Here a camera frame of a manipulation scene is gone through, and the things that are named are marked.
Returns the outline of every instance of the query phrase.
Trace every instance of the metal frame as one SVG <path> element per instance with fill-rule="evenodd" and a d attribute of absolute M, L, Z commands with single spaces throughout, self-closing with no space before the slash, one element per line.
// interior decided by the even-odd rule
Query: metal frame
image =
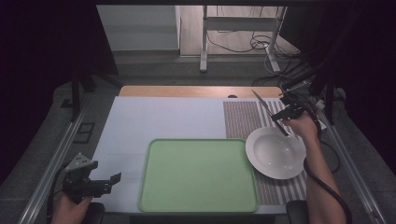
<path fill-rule="evenodd" d="M 236 17 L 207 17 L 207 6 L 204 6 L 203 34 L 201 47 L 200 71 L 207 70 L 207 31 L 264 31 L 272 32 L 271 40 L 265 51 L 274 72 L 280 72 L 277 64 L 274 46 L 279 34 L 286 7 L 279 7 L 275 18 L 236 18 Z"/>
<path fill-rule="evenodd" d="M 337 130 L 326 119 L 322 110 L 318 110 L 318 114 L 322 118 L 324 118 L 323 121 L 328 128 L 328 132 L 330 133 L 332 143 L 337 148 L 341 162 L 346 167 L 346 173 L 349 176 L 349 179 L 353 187 L 355 188 L 356 192 L 361 198 L 361 202 L 364 208 L 366 209 L 366 212 L 370 217 L 372 223 L 387 224 L 388 222 L 385 220 L 384 216 L 382 215 L 382 212 L 378 206 L 378 203 L 376 202 L 373 193 L 368 188 L 366 182 L 361 176 L 361 173 L 356 167 L 355 162 L 352 160 L 349 153 L 347 152 L 347 147 L 345 146 Z"/>
<path fill-rule="evenodd" d="M 20 220 L 18 223 L 35 223 L 35 219 L 46 200 L 46 196 L 49 193 L 50 185 L 53 177 L 55 176 L 56 171 L 64 162 L 64 158 L 67 154 L 70 145 L 73 142 L 74 136 L 78 130 L 79 124 L 84 119 L 84 116 L 88 110 L 89 104 L 91 101 L 91 94 L 88 93 L 86 97 L 84 97 L 83 105 L 81 112 L 77 116 L 74 122 L 71 122 L 64 134 L 63 139 L 59 143 L 58 147 L 56 148 L 49 165 L 47 166 L 46 171 L 41 176 L 40 181 L 38 182 L 37 186 L 35 187 L 35 191 L 30 198 L 28 204 L 26 205 Z"/>

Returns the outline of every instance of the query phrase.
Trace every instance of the white tabletop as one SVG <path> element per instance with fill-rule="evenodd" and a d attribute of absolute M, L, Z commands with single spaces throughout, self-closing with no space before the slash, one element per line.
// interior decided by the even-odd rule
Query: white tabletop
<path fill-rule="evenodd" d="M 224 101 L 230 98 L 116 97 L 92 160 L 91 179 L 122 173 L 110 194 L 94 199 L 107 212 L 142 213 L 138 206 L 149 143 L 157 138 L 226 138 Z M 283 205 L 259 206 L 256 213 L 285 213 Z"/>

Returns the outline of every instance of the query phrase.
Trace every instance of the black wire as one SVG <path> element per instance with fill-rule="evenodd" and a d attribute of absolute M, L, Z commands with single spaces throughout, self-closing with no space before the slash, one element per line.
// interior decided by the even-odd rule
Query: black wire
<path fill-rule="evenodd" d="M 250 38 L 250 46 L 253 47 L 254 49 L 266 49 L 268 45 L 270 44 L 269 41 L 264 41 L 264 40 L 259 40 L 257 37 L 265 37 L 271 39 L 270 36 L 268 35 L 254 35 L 256 31 L 253 31 L 251 38 Z"/>
<path fill-rule="evenodd" d="M 63 189 L 58 189 L 53 193 L 53 196 L 57 195 L 59 192 L 61 192 Z"/>
<path fill-rule="evenodd" d="M 297 94 L 297 95 L 303 97 L 303 98 L 304 98 L 303 100 L 301 100 L 301 99 L 298 99 L 298 100 L 299 100 L 300 102 L 303 102 L 304 104 L 308 104 L 308 105 L 311 107 L 311 110 L 312 110 L 314 113 L 317 113 L 317 111 L 318 111 L 317 106 L 314 105 L 308 98 L 306 98 L 306 96 L 304 96 L 303 94 L 301 94 L 301 93 L 299 93 L 299 92 L 297 92 L 297 91 L 293 91 L 292 93 Z"/>
<path fill-rule="evenodd" d="M 274 76 L 269 76 L 269 77 L 259 77 L 259 78 L 256 78 L 256 79 L 254 79 L 253 82 L 251 83 L 251 86 L 257 86 L 257 85 L 258 85 L 258 82 L 260 82 L 260 81 L 262 81 L 262 80 L 263 80 L 262 84 L 264 84 L 264 83 L 266 83 L 266 82 L 268 82 L 268 81 L 271 81 L 272 79 L 274 79 L 274 78 L 276 78 L 276 77 L 278 77 L 278 76 L 274 75 Z"/>
<path fill-rule="evenodd" d="M 299 53 L 294 53 L 294 54 L 288 54 L 283 52 L 282 50 L 280 50 L 279 45 L 275 42 L 276 44 L 276 48 L 274 48 L 274 52 L 275 52 L 275 56 L 278 58 L 283 58 L 283 59 L 294 59 L 294 58 L 301 58 L 301 56 L 303 55 L 301 52 Z"/>
<path fill-rule="evenodd" d="M 247 49 L 247 50 L 234 50 L 234 49 L 228 49 L 228 48 L 226 48 L 226 47 L 224 47 L 224 46 L 222 46 L 222 45 L 218 45 L 218 44 L 214 43 L 214 42 L 210 39 L 209 34 L 206 34 L 206 36 L 207 36 L 207 39 L 209 40 L 209 42 L 212 43 L 213 45 L 218 46 L 218 47 L 220 47 L 220 48 L 222 48 L 222 49 L 227 49 L 227 50 L 232 51 L 232 52 L 235 52 L 235 53 L 245 53 L 245 52 L 249 52 L 249 51 L 254 50 L 254 48 L 252 48 L 252 49 Z"/>
<path fill-rule="evenodd" d="M 316 55 L 318 55 L 318 54 L 320 56 L 320 54 L 323 52 L 323 50 L 327 49 L 330 46 L 330 44 L 335 39 L 335 37 L 336 37 L 336 33 L 334 33 L 332 35 L 328 35 L 322 44 L 320 44 L 320 45 L 314 47 L 313 49 L 309 50 L 308 52 L 304 52 L 304 53 L 299 52 L 296 54 L 286 54 L 280 50 L 278 45 L 276 45 L 276 47 L 279 49 L 279 50 L 275 49 L 276 56 L 277 57 L 287 57 L 287 58 L 296 57 L 296 58 L 300 58 L 301 60 L 307 61 L 309 58 L 312 59 L 312 58 L 317 57 Z"/>
<path fill-rule="evenodd" d="M 285 75 L 290 74 L 292 71 L 294 71 L 294 69 L 300 67 L 300 66 L 303 65 L 303 64 L 304 64 L 304 62 L 299 62 L 299 63 L 297 63 L 297 65 L 295 65 L 294 67 L 292 67 L 291 69 L 289 69 L 289 71 L 285 71 Z"/>
<path fill-rule="evenodd" d="M 222 6 L 220 7 L 220 9 L 221 9 L 222 16 L 224 16 L 224 12 L 222 10 Z M 216 6 L 216 16 L 218 16 L 218 15 L 219 15 L 219 6 Z M 218 31 L 219 34 L 233 33 L 233 32 L 235 32 L 235 31 Z"/>
<path fill-rule="evenodd" d="M 303 69 L 300 70 L 299 72 L 297 72 L 297 73 L 291 75 L 290 78 L 292 79 L 292 77 L 295 77 L 297 74 L 302 73 L 307 67 L 308 67 L 308 66 L 306 66 L 305 68 L 303 68 Z M 302 77 L 303 75 L 305 75 L 305 74 L 308 73 L 308 72 L 312 72 L 312 75 L 314 75 L 314 74 L 316 74 L 316 73 L 318 72 L 318 69 L 317 69 L 317 71 L 315 71 L 315 68 L 314 68 L 314 69 L 311 69 L 310 71 L 307 71 L 307 72 L 303 73 L 303 74 L 300 75 L 299 77 Z"/>
<path fill-rule="evenodd" d="M 298 71 L 298 72 L 296 72 L 296 73 L 294 73 L 294 74 L 292 74 L 292 75 L 290 75 L 290 76 L 291 76 L 291 77 L 295 77 L 295 76 L 297 76 L 298 74 L 304 72 L 307 68 L 310 68 L 310 67 L 309 67 L 308 65 L 306 65 L 304 68 L 300 69 L 300 71 Z"/>
<path fill-rule="evenodd" d="M 324 141 L 320 141 L 321 144 L 325 145 L 326 147 L 328 147 L 335 155 L 336 159 L 337 159 L 337 165 L 335 166 L 335 168 L 332 170 L 332 174 L 336 173 L 340 167 L 341 167 L 341 160 L 340 160 L 340 156 L 338 155 L 338 153 L 335 151 L 335 149 L 330 146 L 330 144 L 324 142 Z"/>
<path fill-rule="evenodd" d="M 49 223 L 49 224 L 51 223 L 52 215 L 53 215 L 53 196 L 55 195 L 55 193 L 53 191 L 55 190 L 56 181 L 58 180 L 58 177 L 59 177 L 59 174 L 61 173 L 61 171 L 64 168 L 66 168 L 69 163 L 70 163 L 70 161 L 62 164 L 62 166 L 58 169 L 58 171 L 56 172 L 56 174 L 52 180 L 52 185 L 49 190 L 49 197 L 47 199 L 47 223 Z"/>
<path fill-rule="evenodd" d="M 321 127 L 320 127 L 320 122 L 318 121 L 318 116 L 316 114 L 316 108 L 312 109 L 309 108 L 310 106 L 307 106 L 304 101 L 300 101 L 296 95 L 291 94 L 291 92 L 285 93 L 284 95 L 288 95 L 289 99 L 291 101 L 293 101 L 294 104 L 297 104 L 297 106 L 301 107 L 303 110 L 305 110 L 309 117 L 311 117 L 311 119 L 314 121 L 315 125 L 317 126 L 317 130 L 318 130 L 318 139 L 321 138 Z"/>
<path fill-rule="evenodd" d="M 304 169 L 306 173 L 315 181 L 317 182 L 323 189 L 325 189 L 328 193 L 330 193 L 334 199 L 341 205 L 345 214 L 346 214 L 346 224 L 352 224 L 352 214 L 350 212 L 349 207 L 347 206 L 346 202 L 341 198 L 340 195 L 337 194 L 332 188 L 330 188 L 327 184 L 321 181 L 315 174 L 311 171 L 308 166 L 308 162 L 306 162 L 306 158 L 304 160 Z"/>
<path fill-rule="evenodd" d="M 286 64 L 285 69 L 283 69 L 283 71 L 281 72 L 283 76 L 287 75 L 288 73 L 286 72 L 286 70 L 288 70 L 289 66 L 290 66 L 290 62 L 291 59 L 289 59 L 288 64 Z M 281 77 L 278 81 L 277 81 L 277 86 L 280 87 L 280 82 L 283 81 L 285 79 L 285 77 Z"/>
<path fill-rule="evenodd" d="M 262 7 L 262 9 L 260 10 L 260 14 L 259 14 L 259 17 L 261 17 L 262 16 L 262 10 L 264 9 L 264 7 Z"/>

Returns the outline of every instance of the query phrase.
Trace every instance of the human hand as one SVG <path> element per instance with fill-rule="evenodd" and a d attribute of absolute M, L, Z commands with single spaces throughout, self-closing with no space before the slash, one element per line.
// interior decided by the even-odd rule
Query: human hand
<path fill-rule="evenodd" d="M 62 192 L 55 213 L 53 214 L 51 224 L 80 224 L 85 217 L 91 200 L 92 197 L 86 197 L 79 204 L 75 204 Z"/>
<path fill-rule="evenodd" d="M 284 125 L 290 126 L 303 139 L 312 139 L 318 136 L 318 128 L 306 111 L 297 119 L 282 119 L 282 122 Z"/>

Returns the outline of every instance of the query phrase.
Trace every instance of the black cable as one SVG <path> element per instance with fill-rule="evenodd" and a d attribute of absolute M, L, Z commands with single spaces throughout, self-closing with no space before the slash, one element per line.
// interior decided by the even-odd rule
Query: black cable
<path fill-rule="evenodd" d="M 209 42 L 212 43 L 213 45 L 218 46 L 218 47 L 220 47 L 220 48 L 222 48 L 222 49 L 227 49 L 227 50 L 232 51 L 232 52 L 235 52 L 235 53 L 245 53 L 245 52 L 249 52 L 249 51 L 254 50 L 254 48 L 252 48 L 252 49 L 247 49 L 247 50 L 234 50 L 234 49 L 228 49 L 228 48 L 226 48 L 226 47 L 224 47 L 224 46 L 222 46 L 222 45 L 215 44 L 215 43 L 210 39 L 209 34 L 206 34 L 206 36 L 207 36 L 207 39 L 209 40 Z"/>
<path fill-rule="evenodd" d="M 303 71 L 305 71 L 307 68 L 310 68 L 309 65 L 306 65 L 304 68 L 302 68 L 300 71 L 295 72 L 294 74 L 290 75 L 291 77 L 295 77 L 298 74 L 302 73 Z"/>
<path fill-rule="evenodd" d="M 288 67 L 290 66 L 290 64 L 291 64 L 291 59 L 288 61 L 288 64 L 286 65 L 285 69 L 283 69 L 283 71 L 279 72 L 278 75 L 256 78 L 252 81 L 251 86 L 258 86 L 260 81 L 262 81 L 261 84 L 264 84 L 268 81 L 273 80 L 274 78 L 286 76 L 287 74 L 291 73 L 294 69 L 296 69 L 297 67 L 301 66 L 304 63 L 300 62 L 300 63 L 294 65 L 289 71 L 286 71 L 288 69 Z"/>
<path fill-rule="evenodd" d="M 330 146 L 328 143 L 324 142 L 324 141 L 320 141 L 321 144 L 325 145 L 326 147 L 328 147 L 332 153 L 335 155 L 336 159 L 337 159 L 337 165 L 335 166 L 335 168 L 332 170 L 332 174 L 336 173 L 340 167 L 341 167 L 341 160 L 340 160 L 340 156 L 338 155 L 338 153 L 335 151 L 334 148 L 332 148 L 332 146 Z"/>
<path fill-rule="evenodd" d="M 262 10 L 264 9 L 264 6 L 262 6 L 262 9 L 260 10 L 260 14 L 259 14 L 259 17 L 261 17 L 262 16 Z"/>
<path fill-rule="evenodd" d="M 286 76 L 286 75 L 288 74 L 288 72 L 286 72 L 286 70 L 288 70 L 288 68 L 289 68 L 289 66 L 290 66 L 290 63 L 291 63 L 291 59 L 289 59 L 288 64 L 286 64 L 285 69 L 283 69 L 283 71 L 281 72 L 283 76 Z M 278 87 L 280 86 L 280 82 L 281 82 L 283 79 L 285 79 L 285 77 L 281 77 L 281 78 L 277 81 L 277 84 L 276 84 L 276 85 L 277 85 Z"/>
<path fill-rule="evenodd" d="M 349 207 L 347 206 L 346 202 L 341 198 L 340 195 L 337 194 L 332 188 L 330 188 L 327 184 L 325 184 L 323 181 L 321 181 L 315 174 L 309 169 L 308 162 L 306 161 L 306 158 L 304 160 L 304 169 L 306 173 L 315 181 L 317 182 L 322 188 L 324 188 L 328 193 L 330 193 L 334 199 L 341 205 L 343 208 L 345 214 L 346 214 L 346 224 L 352 224 L 352 214 L 349 210 Z"/>
<path fill-rule="evenodd" d="M 309 106 L 311 107 L 311 110 L 312 110 L 315 114 L 317 113 L 317 111 L 318 111 L 317 106 L 314 105 L 311 101 L 309 101 L 309 99 L 308 99 L 306 96 L 304 96 L 303 94 L 301 94 L 301 93 L 299 93 L 299 92 L 297 92 L 297 91 L 293 91 L 293 93 L 294 93 L 294 94 L 297 94 L 297 95 L 299 95 L 299 96 L 301 96 L 301 97 L 303 97 L 304 100 L 303 100 L 303 101 L 302 101 L 302 100 L 299 100 L 299 101 L 300 101 L 300 102 L 303 102 L 303 103 L 305 103 L 305 104 L 309 104 Z"/>
<path fill-rule="evenodd" d="M 276 48 L 274 48 L 275 56 L 278 58 L 283 58 L 283 59 L 294 59 L 294 58 L 301 58 L 302 53 L 294 53 L 294 54 L 288 54 L 280 50 L 279 45 L 276 43 Z"/>
<path fill-rule="evenodd" d="M 309 117 L 311 117 L 311 119 L 314 121 L 315 125 L 317 126 L 317 130 L 318 130 L 318 139 L 321 138 L 321 126 L 320 126 L 320 122 L 318 120 L 318 116 L 316 114 L 317 108 L 316 107 L 312 107 L 311 103 L 306 99 L 306 101 L 301 101 L 297 98 L 297 96 L 295 94 L 292 94 L 292 92 L 287 92 L 283 94 L 284 97 L 288 97 L 289 103 L 288 105 L 293 105 L 293 106 L 299 106 L 300 108 L 302 108 L 304 111 L 306 111 L 309 115 Z"/>
<path fill-rule="evenodd" d="M 225 15 L 224 15 L 224 12 L 223 12 L 223 10 L 222 10 L 222 6 L 220 7 L 220 9 L 221 9 L 221 14 L 222 14 L 222 16 L 225 16 Z M 216 16 L 217 16 L 217 17 L 219 16 L 219 6 L 216 6 Z M 232 33 L 232 32 L 235 32 L 235 31 L 218 31 L 219 34 Z"/>
<path fill-rule="evenodd" d="M 47 223 L 49 223 L 49 224 L 51 223 L 52 216 L 53 216 L 53 196 L 55 195 L 53 191 L 55 190 L 56 181 L 58 180 L 58 177 L 61 174 L 61 171 L 64 168 L 66 168 L 69 163 L 70 163 L 70 161 L 62 164 L 62 166 L 58 169 L 58 171 L 56 172 L 56 174 L 52 180 L 52 185 L 49 190 L 49 197 L 47 199 Z"/>
<path fill-rule="evenodd" d="M 254 35 L 254 33 L 255 33 L 255 31 L 253 31 L 252 37 L 250 38 L 250 46 L 253 49 L 266 49 L 266 48 L 268 48 L 268 45 L 270 44 L 270 42 L 265 41 L 265 40 L 256 39 L 256 37 L 260 37 L 260 36 L 267 37 L 267 38 L 271 38 L 271 37 L 269 37 L 267 35 Z"/>
<path fill-rule="evenodd" d="M 57 195 L 59 192 L 63 191 L 63 189 L 58 189 L 53 193 L 53 196 Z"/>

